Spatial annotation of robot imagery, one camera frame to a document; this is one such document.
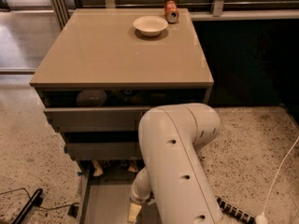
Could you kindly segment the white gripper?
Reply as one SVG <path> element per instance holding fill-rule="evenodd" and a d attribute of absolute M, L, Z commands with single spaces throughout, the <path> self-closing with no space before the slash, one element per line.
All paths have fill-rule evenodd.
<path fill-rule="evenodd" d="M 131 186 L 130 200 L 131 203 L 129 206 L 127 219 L 129 223 L 136 222 L 136 218 L 142 208 L 141 204 L 148 203 L 149 205 L 152 205 L 156 203 L 156 200 L 152 193 L 150 178 L 146 168 L 143 168 L 137 173 L 135 180 Z"/>

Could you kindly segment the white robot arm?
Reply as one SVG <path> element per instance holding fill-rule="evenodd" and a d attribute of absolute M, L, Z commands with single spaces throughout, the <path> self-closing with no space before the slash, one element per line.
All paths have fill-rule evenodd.
<path fill-rule="evenodd" d="M 216 138 L 220 124 L 204 104 L 163 105 L 143 115 L 138 139 L 145 167 L 131 187 L 130 222 L 153 195 L 163 224 L 228 223 L 196 154 Z"/>

